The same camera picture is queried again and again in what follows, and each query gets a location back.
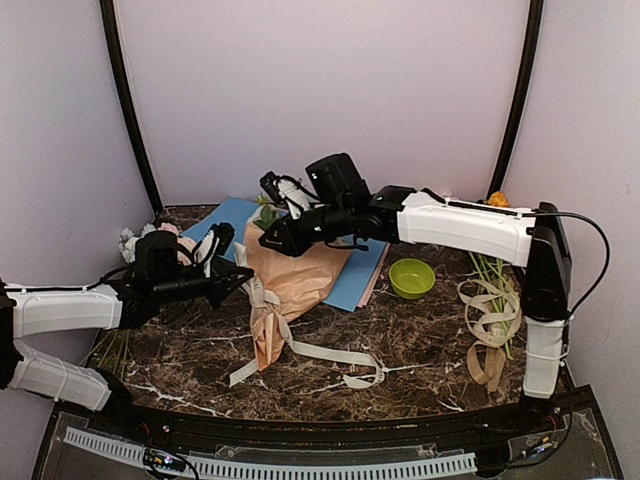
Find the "white rose fake flower stem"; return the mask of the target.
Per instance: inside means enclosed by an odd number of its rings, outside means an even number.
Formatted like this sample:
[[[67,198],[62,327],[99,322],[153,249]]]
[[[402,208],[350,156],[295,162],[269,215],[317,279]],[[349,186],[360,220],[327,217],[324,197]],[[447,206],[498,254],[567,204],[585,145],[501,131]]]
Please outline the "white rose fake flower stem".
[[[271,200],[264,195],[259,195],[257,197],[257,203],[259,208],[255,214],[253,223],[261,230],[267,231],[271,225],[279,219],[279,209],[276,208],[272,204]]]

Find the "beige pink wrapping paper sheet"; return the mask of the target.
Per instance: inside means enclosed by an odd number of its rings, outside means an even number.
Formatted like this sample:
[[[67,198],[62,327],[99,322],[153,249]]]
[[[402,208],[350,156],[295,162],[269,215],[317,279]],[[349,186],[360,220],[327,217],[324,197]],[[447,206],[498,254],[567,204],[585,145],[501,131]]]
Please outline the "beige pink wrapping paper sheet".
[[[250,222],[244,243],[237,244],[236,259],[254,271],[243,285],[250,298],[250,327],[257,369],[275,363],[284,348],[280,324],[291,322],[331,293],[351,252],[313,245],[300,257],[289,257],[259,244],[263,230]]]

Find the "brown twine ribbon bundle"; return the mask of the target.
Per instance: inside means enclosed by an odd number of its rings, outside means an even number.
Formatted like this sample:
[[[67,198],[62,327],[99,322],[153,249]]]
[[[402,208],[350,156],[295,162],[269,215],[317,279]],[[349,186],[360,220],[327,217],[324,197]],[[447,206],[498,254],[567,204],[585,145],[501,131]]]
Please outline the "brown twine ribbon bundle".
[[[510,342],[521,326],[520,297],[510,283],[498,287],[478,279],[460,282],[457,293],[467,330],[475,337],[466,354],[467,370],[478,385],[494,393],[512,358]]]

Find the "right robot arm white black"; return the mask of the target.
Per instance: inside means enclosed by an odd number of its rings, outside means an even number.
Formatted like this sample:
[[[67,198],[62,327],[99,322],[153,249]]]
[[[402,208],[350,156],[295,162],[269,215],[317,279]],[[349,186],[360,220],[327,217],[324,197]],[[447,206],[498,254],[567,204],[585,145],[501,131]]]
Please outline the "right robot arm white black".
[[[549,416],[565,330],[576,307],[569,303],[572,259],[562,225],[567,213],[542,202],[534,209],[494,207],[428,188],[386,186],[371,193],[346,153],[317,160],[306,169],[312,186],[288,175],[266,173],[262,189],[287,207],[259,239],[261,246],[299,257],[317,243],[365,251],[368,241],[435,244],[500,259],[523,272],[517,311],[527,325],[523,393],[510,413],[521,434]]]

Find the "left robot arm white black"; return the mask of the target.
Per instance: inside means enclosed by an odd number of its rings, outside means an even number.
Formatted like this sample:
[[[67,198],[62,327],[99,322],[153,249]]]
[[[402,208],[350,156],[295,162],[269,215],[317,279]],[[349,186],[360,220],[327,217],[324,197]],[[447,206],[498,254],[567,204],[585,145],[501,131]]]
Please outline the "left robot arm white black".
[[[114,374],[76,366],[24,343],[31,335],[83,329],[130,330],[165,304],[204,298],[218,307],[249,281],[252,269],[223,255],[233,228],[216,225],[189,250],[171,231],[156,230],[134,244],[134,260],[88,286],[1,286],[1,386],[101,411],[120,436],[141,427],[131,393]]]

